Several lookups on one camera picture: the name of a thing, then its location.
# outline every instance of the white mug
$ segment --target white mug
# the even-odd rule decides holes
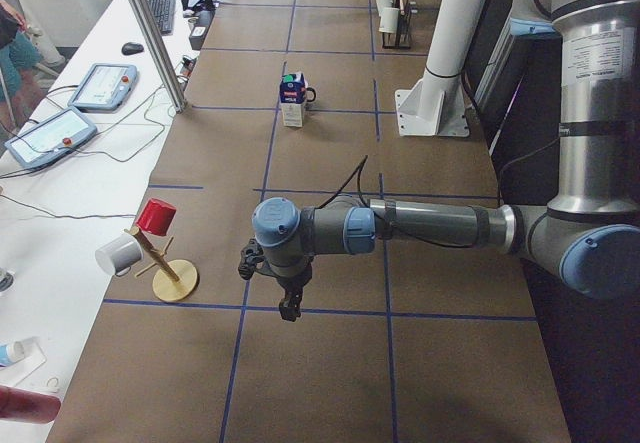
[[[382,10],[393,6],[393,0],[376,0],[376,6],[378,7],[378,16],[382,16]]]
[[[398,31],[399,8],[385,8],[380,18],[380,33],[396,33]]]
[[[115,240],[96,250],[96,261],[109,275],[122,276],[131,265],[142,260],[142,248],[129,233],[123,233]]]

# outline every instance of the blue joint cap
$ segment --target blue joint cap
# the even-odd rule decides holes
[[[551,23],[547,21],[521,20],[510,18],[510,33],[515,37],[531,39],[559,38],[560,34],[553,29]]]
[[[613,299],[640,287],[640,228],[610,225],[576,240],[560,261],[560,277],[595,299]]]
[[[300,210],[286,198],[269,198],[256,207],[251,223],[256,241],[264,248],[273,248],[293,237],[300,223]]]
[[[376,245],[376,225],[370,208],[351,208],[344,219],[342,242],[350,255],[371,253]]]

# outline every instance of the red bottle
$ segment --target red bottle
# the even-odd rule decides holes
[[[0,386],[0,419],[26,423],[49,423],[60,411],[55,396]]]

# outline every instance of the person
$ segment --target person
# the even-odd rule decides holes
[[[19,25],[13,41],[0,48],[0,69],[5,83],[2,85],[0,82],[0,123],[7,133],[3,135],[6,138],[16,133],[29,119],[45,93],[38,86],[32,70],[42,57],[25,35],[27,20],[7,0],[0,0],[0,6]],[[6,101],[5,88],[10,98],[11,108]]]

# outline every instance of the wooden base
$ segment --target wooden base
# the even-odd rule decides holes
[[[169,266],[180,277],[180,281],[173,281],[164,271],[158,270],[153,277],[153,292],[162,301],[179,301],[196,289],[198,270],[187,260],[173,260]]]

